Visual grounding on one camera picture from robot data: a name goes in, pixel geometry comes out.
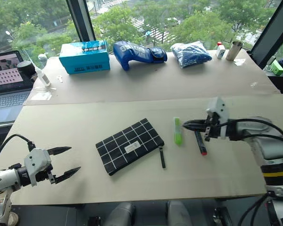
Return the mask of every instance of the blue plastic bag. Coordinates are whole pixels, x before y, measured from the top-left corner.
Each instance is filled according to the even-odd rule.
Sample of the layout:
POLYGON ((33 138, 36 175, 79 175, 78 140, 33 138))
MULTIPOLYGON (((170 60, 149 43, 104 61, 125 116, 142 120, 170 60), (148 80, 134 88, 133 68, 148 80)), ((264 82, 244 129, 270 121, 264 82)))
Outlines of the blue plastic bag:
POLYGON ((200 41, 189 44, 175 43, 171 46, 171 50, 181 68, 202 64, 212 59, 200 41))

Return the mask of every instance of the yellow stripe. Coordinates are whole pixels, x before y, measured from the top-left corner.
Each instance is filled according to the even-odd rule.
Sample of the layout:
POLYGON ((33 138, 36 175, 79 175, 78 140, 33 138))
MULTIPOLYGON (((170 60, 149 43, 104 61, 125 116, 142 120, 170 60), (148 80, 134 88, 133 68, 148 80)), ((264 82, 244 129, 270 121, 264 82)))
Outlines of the yellow stripe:
POLYGON ((277 173, 263 173, 264 177, 282 177, 283 172, 277 172, 277 173))

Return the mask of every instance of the blue box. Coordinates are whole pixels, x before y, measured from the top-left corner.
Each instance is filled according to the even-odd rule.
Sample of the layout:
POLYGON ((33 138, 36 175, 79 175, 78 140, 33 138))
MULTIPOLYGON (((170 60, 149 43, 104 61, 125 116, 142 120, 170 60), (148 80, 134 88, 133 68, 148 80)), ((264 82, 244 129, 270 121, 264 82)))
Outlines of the blue box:
POLYGON ((63 44, 59 59, 68 74, 110 70, 105 40, 63 44))

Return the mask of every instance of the green object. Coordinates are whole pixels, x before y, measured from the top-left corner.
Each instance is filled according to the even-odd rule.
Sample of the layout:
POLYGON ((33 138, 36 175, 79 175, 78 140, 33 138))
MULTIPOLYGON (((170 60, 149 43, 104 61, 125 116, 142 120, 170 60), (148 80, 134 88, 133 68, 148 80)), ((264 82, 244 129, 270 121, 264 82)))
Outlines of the green object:
POLYGON ((275 75, 281 75, 283 73, 283 68, 279 65, 278 61, 274 60, 272 62, 272 69, 275 75))
POLYGON ((183 143, 183 136, 181 131, 180 119, 178 117, 174 117, 174 142, 177 145, 181 145, 183 143))

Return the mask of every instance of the beige tabletop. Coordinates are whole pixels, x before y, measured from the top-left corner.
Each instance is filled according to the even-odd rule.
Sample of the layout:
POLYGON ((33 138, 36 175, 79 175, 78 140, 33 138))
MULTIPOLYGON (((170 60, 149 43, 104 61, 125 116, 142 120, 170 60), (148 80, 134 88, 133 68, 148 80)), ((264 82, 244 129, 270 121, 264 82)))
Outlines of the beige tabletop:
POLYGON ((181 69, 173 53, 162 64, 131 61, 124 71, 114 55, 110 56, 110 71, 69 75, 58 57, 48 60, 45 73, 52 85, 47 89, 50 100, 31 100, 43 92, 37 80, 25 105, 51 105, 115 101, 168 100, 215 96, 238 96, 279 93, 265 73, 251 60, 245 50, 237 58, 246 59, 241 66, 217 59, 181 69), (62 76, 62 83, 57 79, 62 76))
MULTIPOLYGON (((283 129, 283 95, 225 97, 230 118, 269 118, 283 129)), ((211 139, 208 155, 200 154, 195 135, 183 129, 183 145, 173 141, 173 117, 205 119, 209 98, 24 106, 9 135, 19 133, 37 147, 71 146, 52 156, 53 173, 82 168, 70 179, 43 181, 12 194, 15 205, 73 204, 255 195, 265 192, 260 167, 242 141, 211 139), (109 176, 95 144, 135 122, 148 118, 165 142, 166 169, 159 151, 143 156, 109 176)), ((0 169, 28 154, 26 142, 11 140, 0 154, 0 169)))

